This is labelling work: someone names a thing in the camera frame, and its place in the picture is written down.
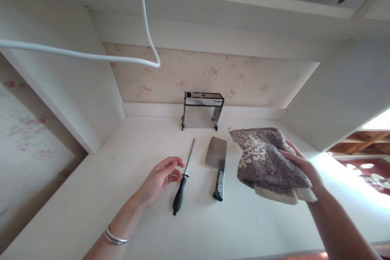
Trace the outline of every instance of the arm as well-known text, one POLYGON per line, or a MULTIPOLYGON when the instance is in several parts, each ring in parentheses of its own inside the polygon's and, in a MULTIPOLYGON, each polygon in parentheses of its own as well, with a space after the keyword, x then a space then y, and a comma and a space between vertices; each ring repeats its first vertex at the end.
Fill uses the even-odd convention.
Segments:
POLYGON ((307 202, 318 232, 330 259, 381 260, 367 243, 340 203, 325 188, 315 167, 289 141, 286 141, 296 156, 280 150, 289 160, 299 166, 312 182, 317 202, 307 202))
MULTIPOLYGON (((182 175, 176 166, 184 167, 179 157, 168 157, 156 165, 138 191, 123 205, 110 223, 110 231, 119 238, 133 234, 143 212, 149 208, 171 182, 180 182, 182 175)), ((122 260, 128 244, 114 245, 102 234, 83 260, 122 260)))

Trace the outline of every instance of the hand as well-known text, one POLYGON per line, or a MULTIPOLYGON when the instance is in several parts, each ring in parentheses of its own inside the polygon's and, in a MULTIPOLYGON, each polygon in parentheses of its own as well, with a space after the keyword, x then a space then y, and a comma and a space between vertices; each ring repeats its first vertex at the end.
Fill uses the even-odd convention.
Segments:
POLYGON ((171 156, 152 169, 141 187, 133 195, 144 209, 149 208, 160 197, 169 183, 180 182, 182 175, 176 169, 177 166, 184 167, 182 159, 171 156))
POLYGON ((305 159, 302 153, 298 148, 295 147, 290 141, 286 139, 286 143, 290 145, 294 150, 296 155, 285 152, 283 150, 279 150, 281 154, 283 154, 286 158, 295 163, 309 178, 312 183, 312 190, 314 194, 318 197, 321 192, 325 190, 324 183, 322 182, 320 174, 317 172, 316 168, 312 165, 312 163, 305 159))

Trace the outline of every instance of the cleaver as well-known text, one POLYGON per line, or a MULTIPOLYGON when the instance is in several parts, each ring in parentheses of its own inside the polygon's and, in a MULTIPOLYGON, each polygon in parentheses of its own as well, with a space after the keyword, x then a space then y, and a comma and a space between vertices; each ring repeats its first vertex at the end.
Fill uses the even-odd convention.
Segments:
POLYGON ((218 169, 217 185, 213 193, 214 199, 222 201, 223 199, 223 181, 225 178, 225 160, 226 160, 226 147, 228 142, 226 140, 211 137, 210 144, 208 145, 206 164, 218 169))

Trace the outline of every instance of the table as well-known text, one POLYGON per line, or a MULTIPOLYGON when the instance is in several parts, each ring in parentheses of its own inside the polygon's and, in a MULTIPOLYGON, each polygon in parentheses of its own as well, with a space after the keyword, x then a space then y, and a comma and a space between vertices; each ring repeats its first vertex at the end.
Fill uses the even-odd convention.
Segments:
POLYGON ((322 250, 303 201, 295 206, 270 201, 238 181, 242 151, 231 140, 228 128, 279 127, 313 162, 365 238, 371 243, 390 241, 390 201, 282 122, 220 119, 217 132, 181 131, 180 123, 180 118, 126 117, 101 149, 85 158, 0 260, 81 259, 152 167, 167 156, 186 160, 194 137, 190 178, 180 211, 172 215, 178 185, 171 184, 141 219, 125 259, 229 260, 322 250), (213 135, 227 140, 223 202, 212 198, 217 173, 204 163, 213 135))

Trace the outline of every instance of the wooden beam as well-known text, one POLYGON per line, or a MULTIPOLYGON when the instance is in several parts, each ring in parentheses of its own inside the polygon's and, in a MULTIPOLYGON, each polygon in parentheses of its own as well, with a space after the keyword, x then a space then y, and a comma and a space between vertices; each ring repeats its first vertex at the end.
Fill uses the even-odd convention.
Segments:
POLYGON ((379 141, 381 139, 384 139, 389 134, 390 134, 389 131, 380 132, 379 134, 375 135, 372 139, 370 139, 369 141, 367 141, 365 143, 359 143, 359 144, 356 144, 356 145, 352 145, 351 147, 346 149, 346 152, 348 152, 349 154, 352 155, 355 152, 362 151, 365 148, 367 148, 368 146, 374 144, 375 142, 377 142, 377 141, 379 141))

